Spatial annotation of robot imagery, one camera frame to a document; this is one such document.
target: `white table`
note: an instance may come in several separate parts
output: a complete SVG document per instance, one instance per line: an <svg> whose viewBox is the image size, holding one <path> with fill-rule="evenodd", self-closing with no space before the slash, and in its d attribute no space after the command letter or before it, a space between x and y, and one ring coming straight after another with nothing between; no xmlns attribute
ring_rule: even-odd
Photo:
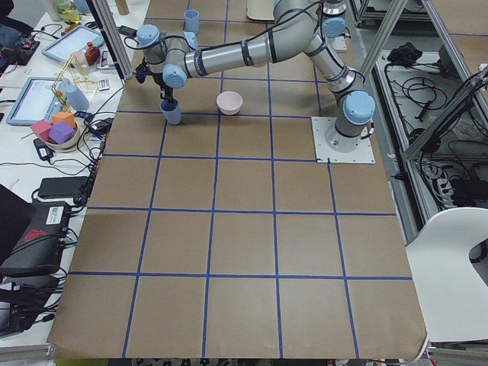
<svg viewBox="0 0 488 366"><path fill-rule="evenodd" d="M138 28L143 24L143 20L146 16L147 8L149 7L149 0L128 0L130 7L130 14L126 16L120 16L117 9L114 8L114 17L117 24L124 24L129 27ZM92 17L85 17L85 21L92 20ZM42 24L53 23L49 16L45 14L41 19L36 29L40 29ZM3 87L2 93L0 93L0 100L16 99L24 86L27 78L29 77L55 77L60 71L61 65L51 59L48 59L41 53L41 49L50 44L52 40L48 39L48 36L38 36L36 39L41 41L40 49L34 54L33 58L27 66L19 66L11 74L3 75L0 78L0 87ZM127 49L129 58L133 56L133 50ZM115 69L109 70L97 70L90 73L90 79L109 79L111 88L107 91L98 91L92 98L88 112L96 112L100 106L106 102L106 100L113 95L122 85L122 81L117 75ZM120 100L121 91L119 91L110 101L103 107L103 111L117 110L117 106ZM33 145L33 140L36 138L34 135L27 136L31 129L29 127L10 126L5 123L6 116L11 110L12 104L1 103L0 112L5 113L5 117L0 122L0 163L2 162L16 162L27 163L35 162L40 165L50 166L48 162L42 162L37 156L36 150ZM110 114L104 114L100 117L110 117ZM92 140L88 142L90 147L99 145L99 141ZM88 151L87 146L83 146L84 151ZM81 162L88 160L78 151L75 152L55 152L51 161L57 159L77 159ZM56 165L65 172L76 173L82 165L76 162L67 162ZM88 175L85 170L80 175ZM47 169L36 167L34 165L13 165L4 166L0 165L0 184L7 188L10 188L18 196L25 199L27 202L31 202L31 193L35 189L39 188L42 178L47 177L61 177L65 176L55 169ZM81 213L73 217L69 222L69 227L79 233L82 226L84 214ZM74 248L66 249L63 252L63 258L61 266L68 270L74 253ZM0 351L4 348L12 346L26 346L26 345L42 345L47 343L47 336L49 335L53 322L34 324L29 330L24 331L18 335L10 335L0 339ZM29 364L45 365L49 364L51 360L42 360L38 363ZM9 363L11 365L19 364L16 361Z"/></svg>

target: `pink bowl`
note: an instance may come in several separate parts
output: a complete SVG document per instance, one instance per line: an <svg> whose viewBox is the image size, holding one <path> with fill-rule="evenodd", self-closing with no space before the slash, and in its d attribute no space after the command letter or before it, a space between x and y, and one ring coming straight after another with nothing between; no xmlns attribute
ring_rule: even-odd
<svg viewBox="0 0 488 366"><path fill-rule="evenodd" d="M225 91L217 97L217 105L222 113L233 115L239 113L242 107L242 96L235 91Z"/></svg>

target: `person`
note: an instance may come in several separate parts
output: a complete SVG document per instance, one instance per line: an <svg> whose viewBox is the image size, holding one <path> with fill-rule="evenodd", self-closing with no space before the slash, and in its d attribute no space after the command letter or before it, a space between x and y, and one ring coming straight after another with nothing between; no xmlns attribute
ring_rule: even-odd
<svg viewBox="0 0 488 366"><path fill-rule="evenodd" d="M13 9L13 0L0 0L0 49L2 54L4 49L11 49L20 39L29 37L34 30L22 21L10 18L9 15ZM0 74L5 71L7 66L7 60L0 57Z"/></svg>

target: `sticker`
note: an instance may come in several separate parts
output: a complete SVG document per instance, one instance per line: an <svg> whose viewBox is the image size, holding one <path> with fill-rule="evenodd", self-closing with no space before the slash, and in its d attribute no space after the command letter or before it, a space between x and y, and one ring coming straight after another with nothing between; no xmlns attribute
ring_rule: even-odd
<svg viewBox="0 0 488 366"><path fill-rule="evenodd" d="M56 225L63 218L63 206L51 207L47 214L46 225Z"/></svg>

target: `yellow liquid bottle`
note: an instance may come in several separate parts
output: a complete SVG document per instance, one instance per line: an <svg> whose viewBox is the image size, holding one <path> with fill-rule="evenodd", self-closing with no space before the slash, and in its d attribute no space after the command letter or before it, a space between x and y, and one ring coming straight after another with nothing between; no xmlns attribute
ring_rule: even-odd
<svg viewBox="0 0 488 366"><path fill-rule="evenodd" d="M67 24L80 24L81 16L71 0L56 0L56 10Z"/></svg>

